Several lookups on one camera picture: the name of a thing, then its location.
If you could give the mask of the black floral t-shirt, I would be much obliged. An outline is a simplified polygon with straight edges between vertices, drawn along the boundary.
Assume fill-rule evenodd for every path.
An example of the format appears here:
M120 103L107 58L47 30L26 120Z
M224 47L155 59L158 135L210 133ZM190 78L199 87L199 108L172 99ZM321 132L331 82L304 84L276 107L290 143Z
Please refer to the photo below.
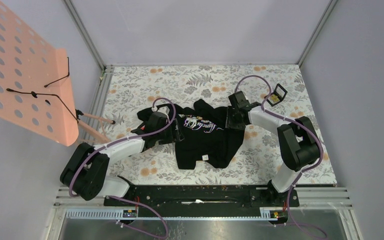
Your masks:
M203 99L193 107L177 104L160 104L157 109L167 109L169 117L177 118L184 140L174 143L177 167L193 170L198 161L217 169L226 168L244 141L245 132L226 128L227 107L212 107Z

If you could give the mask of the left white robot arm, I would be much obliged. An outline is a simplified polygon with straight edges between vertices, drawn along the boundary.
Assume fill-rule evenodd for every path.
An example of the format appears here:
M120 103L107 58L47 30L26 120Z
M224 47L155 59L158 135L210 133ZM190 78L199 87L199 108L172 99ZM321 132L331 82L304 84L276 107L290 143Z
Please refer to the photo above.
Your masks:
M135 200L134 190L124 178L108 175L108 167L156 145L177 141L176 130L175 113L155 111L124 138L98 145L82 143L61 173L60 181L68 187L70 197L80 197L85 201L109 197L128 206Z

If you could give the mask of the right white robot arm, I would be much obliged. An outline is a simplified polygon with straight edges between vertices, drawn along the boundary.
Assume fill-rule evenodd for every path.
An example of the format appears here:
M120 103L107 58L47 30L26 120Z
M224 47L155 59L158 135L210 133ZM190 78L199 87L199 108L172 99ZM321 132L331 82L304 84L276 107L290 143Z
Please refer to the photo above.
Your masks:
M287 118L265 109L260 103L250 103L242 91L229 97L225 127L243 130L248 125L261 127L277 136L283 164L269 182L267 201L273 206L281 205L291 186L307 166L323 157L323 147L314 126L308 117Z

